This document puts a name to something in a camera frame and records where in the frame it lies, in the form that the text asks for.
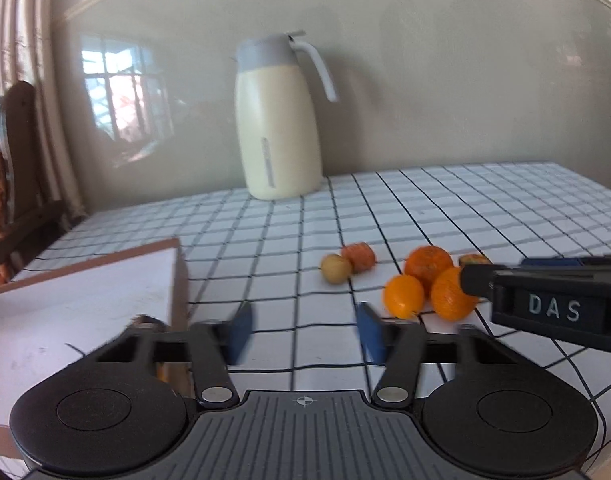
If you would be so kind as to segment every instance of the table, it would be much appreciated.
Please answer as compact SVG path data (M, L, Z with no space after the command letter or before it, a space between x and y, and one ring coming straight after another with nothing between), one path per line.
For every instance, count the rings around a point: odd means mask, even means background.
M553 163L434 166L326 179L321 190L278 202L245 189L222 190L93 215L32 262L22 275L177 236L188 263L192 321L225 319L243 299L256 326L232 380L247 389L362 389L380 376L357 336L355 305L383 316L381 288L415 247L432 243L456 258L480 251L495 263L525 256L611 254L611 191ZM323 282L321 257L368 242L378 265L349 283ZM454 332L429 306L430 332ZM471 323L591 399L599 432L586 468L611 443L611 354L492 324L490 304ZM428 395L453 375L425 365Z

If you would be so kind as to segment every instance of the black grid line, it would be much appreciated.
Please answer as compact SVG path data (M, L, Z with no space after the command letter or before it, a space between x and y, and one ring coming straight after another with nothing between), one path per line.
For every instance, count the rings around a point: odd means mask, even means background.
M250 199L248 198L248 199L246 200L245 204L244 204L244 205L243 205L243 207L242 207L242 213L244 213L244 211L245 211L245 209L247 208L247 206L249 205L249 203L250 203ZM207 230L207 228L209 227L209 225L210 225L210 224L211 224L211 223L214 221L214 219L215 219L215 218L216 218L216 216L218 215L218 212L220 212L220 210L223 208L223 205L224 205L224 204L225 204L225 199L223 200L223 203L221 203L220 208L219 208L218 210L215 210L214 215L212 216L212 219L210 219L210 221L206 222L206 224L205 224L205 226L204 226L204 228L203 228L203 230L202 230L202 232L201 232L201 235L202 235L203 233L205 233L205 231ZM207 286L209 285L209 283L210 283L210 278L211 278L211 276L214 274L214 272L215 272L216 268L218 267L218 264L219 264L219 262L220 262L220 260L221 260L221 257L223 256L223 253L225 252L225 249L226 249L226 247L227 247L227 242L228 242L228 241L229 241L229 239L230 239L230 238L232 238L232 236L234 235L234 231L235 231L235 229L236 229L236 226L238 225L238 223L240 222L240 219L242 218L242 213L241 213L241 216L240 216L239 218L237 218L237 219L236 219L236 221L234 222L234 225L232 226L232 228L229 230L228 234L226 235L225 241L224 241L223 245L221 246L221 249L220 249L220 251L219 251L218 256L217 256L217 257L214 259L214 261L212 262L212 266L210 267L210 270L209 270L209 271L208 271L208 273L207 273L207 278L205 279L205 281L204 281L203 285L201 286L201 288L200 288L200 290L199 290L199 292L198 292L198 294L197 294L197 297L198 297L198 298L200 298L201 296L203 296L203 294L204 294L204 292L205 292L205 289L206 289L206 288L207 288ZM188 319L191 319L191 317L194 315L194 311L195 311L195 310L196 310L196 307L195 307L195 306L190 307L189 312L188 312Z
M433 179L435 179L439 184L442 184L441 181L439 181L436 177L432 176L431 174L427 173L428 176L432 177ZM486 196L483 192L477 191L480 194L482 194L483 196L485 196L488 200L490 200L490 202L495 203L497 206L499 206L499 204L497 202L495 202L494 200L490 199L488 196ZM502 231L500 231L500 229L498 229L498 227L492 225L492 223L490 223L490 221L484 216L482 215L479 211L477 211L474 207L472 207L471 205L469 205L465 200L463 200L463 198L461 196L458 196L459 200L461 200L463 202L464 205L469 206L474 212L476 212L477 216L481 219L483 219L489 226L490 226L490 230L497 232L498 234L500 234L501 236L503 236L503 238L506 239L507 244L504 244L503 246L512 246L515 247L521 254L523 254L523 256L525 257L525 253L523 251L521 251L518 247L516 247L516 245L505 235L503 234ZM510 216L512 216L513 218L515 218L517 220L517 222L520 222L523 226L527 227L527 224L524 224L523 222L521 222L521 220L517 219L514 215L512 215L509 211L504 210L504 212L506 214L509 214ZM453 222L455 224L455 226L460 230L460 232L465 235L466 238L468 238L468 240L470 241L470 243L477 248L477 251L479 251L479 253L483 254L483 250L479 249L476 244L472 241L472 239L467 235L467 233L465 233L455 222Z
M18 478L12 471L10 471L10 466L8 466L4 457L0 456L0 469L11 478Z
M74 346L71 343L66 343L65 345L71 348L72 350L74 350L75 352L77 352L77 354L81 355L81 357L85 357L86 353L83 350L81 350L80 348Z
M253 276L255 275L256 266L258 265L258 259L261 256L263 247L265 245L265 242L268 236L269 223L272 218L273 209L274 209L274 204L271 204L268 209L268 213L266 214L266 221L265 221L265 225L263 225L263 232L262 232L261 238L259 238L258 243L256 245L256 253L253 256L254 260L252 262L252 269L250 269L250 275L247 276L248 282L246 284L245 292L243 294L244 300L249 299L250 290L252 289L252 285L253 285Z
M590 400L597 400L600 396L602 396L603 394L607 393L610 390L611 390L611 384L603 388L599 393L594 394Z
M511 335L511 334L516 333L516 332L518 332L518 331L519 331L519 330L514 330L514 332L510 332L510 333L508 333L508 334L503 334L503 336L506 336L506 335ZM549 370L550 368L552 368L552 367L554 367L554 366L556 366L556 365L560 365L561 363L566 362L566 361L568 360L568 358L573 358L573 357L575 357L575 356L577 356L577 355L579 355L579 354L581 354L581 353L585 352L586 350L587 350L587 348L581 348L581 349L579 349L579 350L575 350L574 352L571 352L570 354L567 354L565 357L562 357L562 358L560 358L560 359L557 359L556 361L554 361L554 362L552 362L552 363L550 363L550 364L548 364L548 365L544 366L543 368L545 368L546 370Z
M356 326L356 323L306 323L306 324L296 324L295 326L289 328L264 328L253 330L253 334L265 334L265 333L276 333L276 332L297 332L302 328L311 328L314 326Z
M419 186L417 186L417 185L414 183L414 181L413 181L412 179L410 179L410 178L409 178L409 177L408 177L406 174L404 174L402 171L401 171L401 174L402 174L403 176L405 176L405 178L407 178L407 179L408 179L408 180L409 180L409 181L410 181L410 182L411 182L411 183L412 183L412 184L413 184L413 185L414 185L414 186L415 186L415 187L416 187L418 190L420 190L421 192L423 192L423 194L425 194L425 195L426 195L426 197L428 198L428 200L430 200L430 202L432 202L432 203L433 203L433 204L434 204L436 207L438 207L438 208L439 208L439 210L441 211L441 213L443 213L443 214L445 215L445 212L443 211L442 207L441 207L441 206L439 206L439 205L438 205L438 204L437 204L437 203L436 203L436 202L435 202L435 201L434 201L432 198L430 198L430 196L429 196L427 193L425 193L425 191L423 191L423 190L422 190L422 189L421 189ZM442 183L441 183L441 181L438 181L438 180L437 180L437 182L438 182L439 184L441 184L441 186L444 186L444 184L442 184ZM460 232L460 233L461 233L463 236L465 236L465 238L467 238L467 240L468 240L468 241L469 241L469 242L472 244L472 246L473 246L474 248L476 248L476 250L477 250L477 251L479 251L479 254L483 254L483 251L481 251L481 249L479 249L479 247L477 247L477 244L475 244L475 243L474 243L474 241L473 241L473 240L472 240L472 239L471 239L471 238L468 236L468 233L466 233L465 231L463 231L463 230L462 230L462 229L459 227L459 225L458 225L458 224L457 224L457 223L456 223L454 220L452 220L450 217L448 217L447 215L445 215L445 216L448 218L448 220L449 220L450 222L452 222L452 224L453 224L453 225L454 225L454 226L455 226L455 227L458 229L458 231L459 231L459 232ZM500 231L498 231L498 232L499 232L499 233L500 233L500 234L501 234L501 235L502 235L502 236L503 236L503 237L504 237L504 238L505 238L505 239L508 241L508 244L509 244L509 245L512 245L512 242L511 242L510 240L508 240L508 238L507 238L507 237L505 237L505 236L503 235L503 233L501 233ZM483 326L485 327L486 331L488 332L488 334L492 335L492 330L491 330L491 329L490 329L490 327L488 326L488 323L486 322L486 320L484 319L484 317L483 317L483 316L481 315L481 313L479 312L479 309L478 309L478 308L475 308L474 310L475 310L475 312L476 312L477 317L479 317L479 319L481 320L481 322L482 322Z
M296 268L297 270L301 269L301 249L303 248L303 216L304 216L304 202L305 200L301 197L301 204L299 208L299 241L298 241L298 253L296 255ZM294 299L294 334L292 336L292 371L290 372L290 391L293 392L296 389L296 350L298 345L298 334L297 330L298 320L299 320L299 307L300 307L300 286L301 286L301 272L297 272L296 275L296 298Z
M599 418L601 419L601 423L602 423L601 427L602 427L602 430L603 430L603 435L601 436L601 446L599 447L599 449L603 449L605 447L605 433L607 431L607 422L605 421L605 416L603 415L603 412L601 411L601 407L599 406L599 403L596 401L596 399L592 398L592 391L589 389L588 383L586 383L585 378L583 378L583 375L579 371L579 367L566 354L566 352L563 350L563 348L561 348L561 345L559 345L559 343L557 343L554 339L552 339L552 342L559 349L559 351L564 355L564 357L566 358L566 361L569 362L570 365L572 365L572 368L574 368L574 371L577 373L577 375L579 376L579 379L581 380L581 384L583 384L583 388L588 393L588 397L590 399L590 402L592 403L594 408L597 410L597 413L599 414ZM594 465L594 463L596 462L596 460L598 458L599 458L599 456L597 455L596 458L592 461L592 464L590 464L587 467L586 470L590 469Z
M366 364L364 362L358 363L326 363L322 365L301 365L293 366L289 368L236 368L235 370L229 370L231 374L287 374L288 372L298 372L300 370L311 370L313 368L326 369L326 368L363 368Z
M221 203L220 203L220 207L221 207L221 208L222 208L222 207L223 207L223 205L226 203L226 201L227 201L228 197L231 195L231 193L232 193L232 191L230 191L230 192L228 192L228 193L224 194L223 199L221 200ZM169 219L169 218L174 218L174 213L175 213L176 211L178 211L178 209L182 208L182 206L183 206L183 203L179 203L179 204L178 204L178 205L177 205L175 208L172 208L172 211L168 213L168 216L167 216L166 218L168 218L168 219ZM163 211L163 210L165 210L165 209L166 209L166 203L165 203L165 202L162 202L162 203L160 203L160 205L159 205L159 207L158 207L157 211L159 211L159 214L160 214L160 211ZM217 209L217 210L215 210L215 211L213 212L213 214L212 214L212 217L211 217L210 221L205 223L204 229L206 229L206 228L209 226L209 224L210 224L210 223L211 223L211 221L212 221L212 220L215 218L215 216L216 216L216 215L218 215L218 212L219 212L219 211L220 211L220 208L219 208L219 209ZM147 220L147 219L145 219L145 220L143 220L143 221L141 221L141 222L140 222L140 225L143 225L143 224L145 224L145 223L147 223L147 222L148 222L148 220ZM183 226L184 226L184 224L179 225L179 226L178 226L178 229L176 230L176 232L180 231L180 229L182 229L182 228L183 228ZM108 243L106 243L105 245L108 245L108 244L111 244L111 243L113 243L113 242L110 240L110 241L109 241ZM117 247L117 248L115 249L115 251L120 251L120 250L121 250L121 247L125 246L125 245L126 245L126 244L128 244L128 243L130 243L130 240L126 240L125 242L120 242L119 247ZM148 241L147 241L147 240L143 240L143 244L141 244L141 245L145 245L146 243L148 243ZM74 256L74 257L67 257L67 259L76 258L76 259L77 259L77 261L84 261L84 260L89 260L89 259L92 259L92 258L94 258L94 257L96 257L96 256L104 256L105 254L107 254L107 253L97 253L97 252L94 252L94 253L92 253L92 254L87 254L87 256L82 256L80 259L79 259L78 257L76 257L76 256ZM58 260L58 259L64 259L64 258L50 258L50 260L49 260L49 261L51 261L51 260ZM26 268L24 269L24 271L25 271L25 272L45 272L46 270L56 270L56 269L59 269L59 268L60 268L60 266L59 266L59 267L52 267L52 268L44 268L44 267L41 267L41 269L34 270L34 269L29 269L28 267L26 267Z
M158 211L165 210L165 205L164 205L164 204L160 205L160 206L159 206L159 208L158 208L157 210L158 210ZM172 210L172 212L169 212L169 213L168 213L168 215L169 215L169 216L173 216L173 213L174 213L174 210ZM138 222L138 225L135 227L134 233L137 233L137 232L138 232L139 227L140 227L141 225L143 225L144 223L146 223L146 222L148 222L148 220L147 220L147 219L141 219L141 220ZM76 249L85 248L85 247L97 247L97 248L101 248L102 246L106 246L106 245L108 245L108 244L120 243L119 247L117 247L117 248L116 248L116 250L120 250L120 248L121 248L122 246L124 246L125 244L127 244L127 243L129 242L129 240L130 240L130 238L128 238L128 240L126 240L126 241L124 241L124 242L115 242L115 241L114 241L115 236L116 236L116 232L114 232L114 233L113 233L113 236L111 236L111 238L109 238L109 239L107 240L107 242L104 242L104 243L102 243L101 245L99 245L99 243L95 243L95 244L76 244L76 247L75 247L75 248L76 248ZM94 256L101 256L101 255L102 255L102 253L93 252L93 253L91 253L91 254L88 254L88 255L86 256L86 259L92 258L92 257L94 257ZM77 258L77 257L78 257L78 256L76 256L76 255L75 255L75 256L50 257L50 258L49 258L49 260L71 259L71 258Z
M611 444L611 437L605 441L605 444L601 447L599 447L599 449L595 450L593 453L591 453L591 455L589 455L586 458L586 462L591 460L592 458L594 458L594 460L592 461L592 464L590 464L588 467L586 467L586 471L588 471L597 461L597 459L599 458L599 455L601 454L601 452Z
M381 290L383 288L382 285L368 286L365 288L361 288L361 290L356 290L355 292L373 292L375 290ZM311 292L299 292L298 294L292 294L290 296L268 296L267 298L254 298L254 301L276 301L276 300L295 300L299 296L302 298L306 296L345 296L349 294L349 290L313 290ZM191 304L216 304L216 303L233 303L233 300L223 300L223 301L195 301Z
M334 193L333 193L333 190L332 190L332 183L330 182L329 178L326 179L326 184L328 186L328 190L330 191L330 196L332 197L332 206L334 208L334 213L335 213L335 217L336 217L337 227L339 228L339 231L338 231L339 240L341 241L341 244L343 244L343 231L341 230L341 220L339 220L339 213L338 213L338 209L337 209L337 202L336 202L336 199L334 197ZM354 321L355 321L355 325L356 325L358 305L357 305L357 298L355 296L354 288L352 286L351 278L348 278L348 285L349 285L349 293L350 293L350 296L352 298L352 306L354 306ZM370 384L370 374L369 374L369 372L367 370L367 358L365 357L365 348L363 347L363 345L361 345L360 342L359 342L359 347L361 348L361 365L363 367L365 384L367 385L368 390L370 392L372 392L372 390L370 388L370 386L371 386L371 384Z
M428 235L425 234L425 231L423 231L423 229L421 228L421 226L418 224L418 222L414 219L414 217L412 216L412 214L410 213L410 211L403 205L403 203L401 202L401 200L399 199L399 197L396 196L396 193L392 190L392 188L389 186L389 184L383 179L383 176L381 176L380 173L377 173L378 177L381 179L381 181L383 182L383 184L385 185L385 187L390 191L390 193L393 195L394 198L396 198L397 202L399 202L399 204L401 204L401 207L405 210L405 212L408 214L408 216L410 217L410 219L414 222L414 225L416 226L416 228L421 231L421 234L423 234L423 236L425 237L425 239L427 240L428 244L432 245L431 240L429 239ZM365 194L361 191L361 195L363 196L363 198L365 199ZM365 204L368 206L368 208L370 209L370 213L372 213L372 216L375 218L375 222L377 222L377 217L375 216L374 212L372 211L372 208L370 207L370 205L368 204L367 200L365 200ZM383 236L383 239L385 240L385 243L387 245L388 250L390 251L390 254L392 255L392 259L394 261L394 263L396 264L396 268L399 271L399 274L401 274L401 266L399 265L399 262L396 260L396 258L394 258L394 253L392 248L390 247L390 244L387 242L387 238L385 237L385 235L383 235L383 230L381 229L381 226L379 225L379 231L381 232L381 236ZM425 326L425 323L423 322L423 313L420 313L419 316L419 322ZM436 363L437 368L439 369L439 374L441 375L441 378L443 379L444 383L447 383L447 377L445 375L445 370L443 369L441 363Z
M500 190L500 189L499 189L499 188L498 188L498 187L497 187L495 184L493 184L492 182L490 182L490 181L487 181L487 182L489 182L490 186L493 186L493 187L495 187L496 189ZM516 220L517 220L517 222L519 222L519 223L520 223L520 224L521 224L523 227L527 228L529 231L531 231L531 232L533 232L533 233L535 234L535 238L530 238L530 239L526 239L526 240L520 240L520 241L517 241L517 242L511 242L511 241L508 239L508 242L509 242L510 244L512 244L513 246L515 246L515 243L525 243L525 242L530 242L530 241L532 241L532 240L539 239L539 240L541 240L542 242L546 243L546 244L548 245L548 247L551 247L551 248L552 248L554 251L557 251L557 250L556 250L556 248L552 247L550 244L548 244L548 243L547 243L547 238L544 238L544 237L542 237L541 235L537 234L537 232L535 232L535 231L534 231L534 230L533 230L533 229L530 227L530 225L529 225L529 224L527 224L527 223L525 223L524 221L522 221L521 219L517 218L517 216L516 216L516 215L515 215L515 214L512 212L512 210L508 210L508 209L504 208L504 207L503 207L503 202L500 202L500 203L499 203L498 201L496 201L494 198L491 198L491 197L490 197L488 194L486 194L486 193L485 193L485 192L483 192L483 191L478 191L478 192L479 192L479 193L481 193L483 196L485 196L485 197L486 197L488 200L490 200L490 202L494 203L496 206L498 206L499 208L501 208L501 209L504 211L504 213L505 213L505 214L509 214L511 217L513 217L514 219L516 219ZM525 192L527 192L528 194L530 194L532 197L537 198L535 195L531 194L529 191L527 191L527 190L526 190ZM524 204L524 205L525 205L525 203L524 203L524 202L523 202L521 199L518 199L518 198L513 198L512 200L513 200L513 202L521 202L522 204ZM526 207L528 210L530 210L530 211L538 212L538 209L531 209L531 208L529 208L527 205L525 205L525 207ZM568 220L570 220L570 221L574 222L573 218L571 218L570 216L567 216L567 215L565 215L565 214L564 214L564 213L562 213L562 212L561 212L560 214L562 215L562 217L563 217L563 218L566 218L566 219L568 219ZM552 222L550 219L548 219L548 218L543 218L543 222L550 222L550 223L553 223L553 222ZM503 232L501 232L501 231L500 231L498 228L496 228L495 226L492 226L492 228L493 228L493 229L495 229L496 231L498 231L498 232L499 232L501 235L503 235ZM585 228L583 228L583 227L579 226L579 231L578 231L578 232L588 232L588 231L587 231ZM552 235L550 238L559 237L559 236L562 236L562 235L564 235L564 236L568 236L568 237L569 237L569 234L576 234L576 233L577 233L577 232L574 232L574 233L566 233L566 232L561 231L561 234L560 234L560 235ZM584 247L584 246L582 246L582 245L581 245L581 244L580 244L578 241L576 241L576 240L573 240L573 241L574 241L574 242L575 242L577 245L579 245L580 247L584 248L585 250L589 250L589 249L591 249L592 247L598 247L598 246L600 246L600 244L598 244L598 245L596 245L596 246L591 246L591 247L589 247L589 248L585 248L585 247Z

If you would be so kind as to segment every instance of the chair backrest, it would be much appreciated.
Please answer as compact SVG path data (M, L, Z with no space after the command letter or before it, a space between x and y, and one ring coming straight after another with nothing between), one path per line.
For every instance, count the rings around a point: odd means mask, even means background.
M47 196L35 99L34 87L19 81L0 101L0 151L6 165L8 223L43 205Z

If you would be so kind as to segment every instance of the tangerine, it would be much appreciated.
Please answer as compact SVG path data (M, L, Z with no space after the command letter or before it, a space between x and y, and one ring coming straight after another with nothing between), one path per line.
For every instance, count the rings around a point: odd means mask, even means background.
M416 248L405 260L404 273L414 276L423 285L429 296L432 283L445 269L454 267L452 257L440 247L423 246Z
M458 321L471 313L479 298L461 290L461 267L444 270L432 285L430 300L434 311L447 321Z
M425 302L421 282L413 276L394 276L383 289L383 304L390 314L399 319L416 316Z
M377 264L377 256L365 242L346 245L341 249L341 256L352 264L354 272L364 272Z

